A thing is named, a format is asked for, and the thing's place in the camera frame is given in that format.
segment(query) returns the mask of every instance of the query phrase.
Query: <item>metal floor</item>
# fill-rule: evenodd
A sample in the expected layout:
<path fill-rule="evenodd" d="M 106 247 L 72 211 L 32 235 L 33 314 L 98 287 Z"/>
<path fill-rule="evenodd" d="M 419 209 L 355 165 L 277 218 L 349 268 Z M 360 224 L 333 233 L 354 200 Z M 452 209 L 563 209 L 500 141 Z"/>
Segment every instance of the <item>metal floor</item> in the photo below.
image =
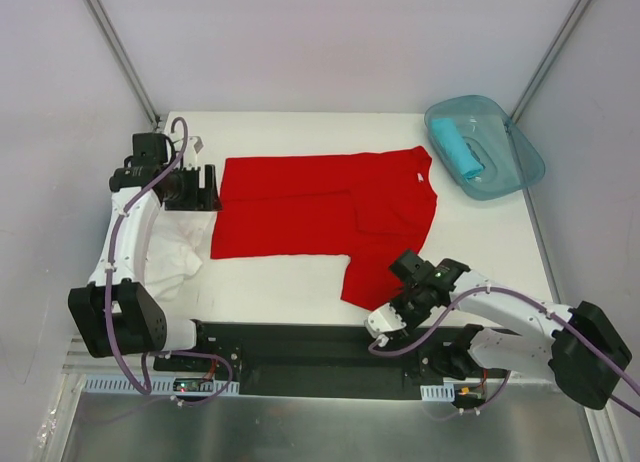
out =
<path fill-rule="evenodd" d="M 597 461 L 584 410 L 549 386 L 510 384 L 479 417 L 430 420 L 449 404 L 222 397 L 199 408 L 160 401 L 96 425 L 141 396 L 82 394 L 67 462 Z"/>

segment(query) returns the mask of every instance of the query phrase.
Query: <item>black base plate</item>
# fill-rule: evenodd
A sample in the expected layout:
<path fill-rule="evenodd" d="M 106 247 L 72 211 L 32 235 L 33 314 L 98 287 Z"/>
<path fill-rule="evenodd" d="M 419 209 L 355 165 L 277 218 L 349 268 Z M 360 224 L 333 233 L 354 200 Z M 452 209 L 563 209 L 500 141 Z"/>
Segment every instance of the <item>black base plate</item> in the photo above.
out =
<path fill-rule="evenodd" d="M 363 327 L 219 323 L 202 327 L 208 343 L 216 346 L 208 351 L 235 366 L 234 380 L 240 382 L 241 394 L 394 400 L 419 400 L 421 385 L 442 384 L 442 378 L 426 365 L 429 351 L 453 341 L 461 330 L 438 329 L 419 349 L 385 358 L 368 352 L 372 339 Z M 423 333 L 424 329 L 417 329 L 413 339 L 396 347 Z M 154 369 L 205 373 L 209 363 L 196 360 L 156 359 Z M 502 374 L 496 371 L 492 376 Z"/>

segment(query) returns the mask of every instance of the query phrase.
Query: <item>metal frame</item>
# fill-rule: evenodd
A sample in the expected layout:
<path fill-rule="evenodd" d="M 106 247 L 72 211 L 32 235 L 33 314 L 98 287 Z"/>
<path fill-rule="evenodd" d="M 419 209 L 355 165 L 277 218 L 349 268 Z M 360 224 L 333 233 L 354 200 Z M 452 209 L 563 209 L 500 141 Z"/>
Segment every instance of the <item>metal frame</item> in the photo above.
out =
<path fill-rule="evenodd" d="M 513 109 L 511 118 L 514 122 L 517 123 L 522 117 L 524 111 L 527 110 L 531 99 L 547 78 L 551 67 L 553 67 L 553 64 L 555 64 L 558 56 L 567 45 L 569 38 L 573 34 L 580 21 L 583 19 L 585 13 L 587 12 L 587 9 L 591 6 L 592 3 L 593 0 L 576 0 L 573 4 L 573 7 L 571 7 L 569 14 L 567 14 L 566 19 L 560 26 L 560 30 L 558 30 L 558 33 L 554 37 L 551 45 L 545 52 L 542 60 L 533 73 L 531 80 L 527 84 L 526 89 L 520 96 L 516 107 Z"/>
<path fill-rule="evenodd" d="M 514 380 L 513 380 L 514 384 L 516 387 L 514 388 L 516 391 L 518 390 L 519 386 L 523 386 L 526 385 L 527 386 L 527 390 L 533 390 L 536 392 L 555 392 L 556 390 L 554 390 L 553 386 L 547 384 L 547 383 L 541 383 L 539 380 L 531 380 L 531 379 L 521 379 L 517 376 L 514 376 Z M 489 386 L 491 389 L 496 387 L 495 383 L 490 384 Z M 60 387 L 60 391 L 63 393 L 63 398 L 68 399 L 70 397 L 75 397 L 79 391 L 76 390 L 72 384 L 64 384 L 64 386 Z M 252 396 L 242 396 L 241 394 L 240 397 L 244 400 L 239 401 L 240 407 L 242 407 L 243 403 L 247 403 L 247 399 L 255 399 L 255 397 Z M 139 398 L 139 402 L 142 402 L 144 399 L 144 396 L 140 396 L 140 395 L 132 395 L 130 396 L 131 398 Z M 505 401 L 504 402 L 508 402 L 509 401 L 509 393 L 507 392 L 507 394 L 505 394 L 503 397 L 505 397 Z M 281 403 L 287 403 L 287 399 L 283 399 L 283 401 Z M 416 401 L 416 403 L 409 403 L 409 404 L 405 404 L 409 410 L 411 410 L 411 407 L 416 407 L 417 404 L 419 404 L 419 402 Z M 434 423 L 434 422 L 430 422 L 427 418 L 426 418 L 426 414 L 431 413 L 432 410 L 436 410 L 439 411 L 439 409 L 441 409 L 443 412 L 447 412 L 450 408 L 448 405 L 448 402 L 437 402 L 437 401 L 432 401 L 429 402 L 429 404 L 421 404 L 421 407 L 419 410 L 423 411 L 425 413 L 425 419 L 424 422 L 426 424 L 429 423 Z M 499 410 L 506 410 L 508 411 L 509 408 L 508 407 L 502 407 L 502 409 Z M 384 417 L 385 416 L 385 412 L 381 412 L 379 414 L 379 417 Z M 51 434 L 51 438 L 47 444 L 47 447 L 45 447 L 45 450 L 43 451 L 43 454 L 41 454 L 40 457 L 38 458 L 32 458 L 31 460 L 41 460 L 44 462 L 59 462 L 61 460 L 61 456 L 64 453 L 64 450 L 66 449 L 66 444 L 67 444 L 67 437 L 69 436 L 73 436 L 73 434 L 66 429 L 66 427 L 69 427 L 71 425 L 73 419 L 73 413 L 69 413 L 67 411 L 66 414 L 61 414 L 60 417 L 57 418 L 57 426 L 60 427 L 60 430 L 56 430 L 55 432 L 53 432 Z M 469 416 L 469 419 L 476 419 L 475 416 Z M 579 420 L 579 423 L 582 425 L 585 423 L 585 416 L 582 413 L 578 413 L 578 417 L 577 419 Z M 475 420 L 469 420 L 470 424 L 474 424 L 474 423 L 481 423 L 482 421 L 475 421 Z M 457 425 L 457 423 L 455 421 L 452 421 L 453 424 L 456 425 L 456 427 L 459 427 L 459 425 Z M 251 427 L 247 428 L 248 430 L 259 430 L 259 427 L 255 427 L 254 429 L 252 429 Z M 589 453 L 592 455 L 593 459 L 595 459 L 596 457 L 596 452 L 595 452 L 595 447 L 593 447 L 592 445 L 589 446 L 588 448 Z M 67 452 L 67 457 L 65 460 L 70 460 L 70 459 L 74 459 L 74 452 L 75 451 L 70 451 L 68 450 Z M 614 462 L 615 459 L 600 459 L 602 462 Z"/>
<path fill-rule="evenodd" d="M 585 410 L 587 424 L 600 462 L 631 462 L 622 442 L 611 403 L 600 411 Z"/>
<path fill-rule="evenodd" d="M 80 374 L 64 374 L 60 378 L 55 398 L 38 431 L 37 442 L 29 460 L 41 462 L 62 460 L 85 380 L 86 377 Z"/>
<path fill-rule="evenodd" d="M 131 87 L 140 107 L 154 127 L 157 126 L 160 116 L 153 107 L 149 94 L 147 94 L 147 91 L 144 89 L 140 76 L 133 67 L 129 56 L 124 49 L 124 45 L 122 45 L 122 41 L 120 40 L 120 37 L 118 37 L 118 33 L 113 27 L 111 19 L 109 19 L 109 15 L 102 5 L 102 2 L 100 0 L 84 0 L 84 2 L 98 25 L 98 28 L 100 29 L 107 46 L 111 50 L 113 57 L 118 63 L 118 66 L 120 66 L 122 75 L 127 79 L 129 87 Z"/>

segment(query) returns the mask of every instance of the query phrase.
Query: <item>blue plastic tub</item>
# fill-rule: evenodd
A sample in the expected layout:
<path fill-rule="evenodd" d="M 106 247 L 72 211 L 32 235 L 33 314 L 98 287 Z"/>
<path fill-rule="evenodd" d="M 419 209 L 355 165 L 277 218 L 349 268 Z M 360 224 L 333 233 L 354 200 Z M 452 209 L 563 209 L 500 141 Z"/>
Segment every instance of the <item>blue plastic tub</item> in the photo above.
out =
<path fill-rule="evenodd" d="M 433 130 L 437 119 L 451 119 L 483 170 L 465 178 Z M 469 197 L 490 200 L 529 187 L 544 176 L 542 157 L 493 100 L 479 95 L 449 99 L 424 116 L 429 140 L 445 167 Z"/>

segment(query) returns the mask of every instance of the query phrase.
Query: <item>red t-shirt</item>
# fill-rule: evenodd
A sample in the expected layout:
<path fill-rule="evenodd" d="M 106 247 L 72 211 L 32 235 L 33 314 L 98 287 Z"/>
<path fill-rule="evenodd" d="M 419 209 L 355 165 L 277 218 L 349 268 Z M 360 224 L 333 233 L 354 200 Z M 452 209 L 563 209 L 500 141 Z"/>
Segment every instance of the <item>red t-shirt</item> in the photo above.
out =
<path fill-rule="evenodd" d="M 374 310 L 401 287 L 391 263 L 431 227 L 430 165 L 423 147 L 227 159 L 211 258 L 348 255 L 342 300 Z"/>

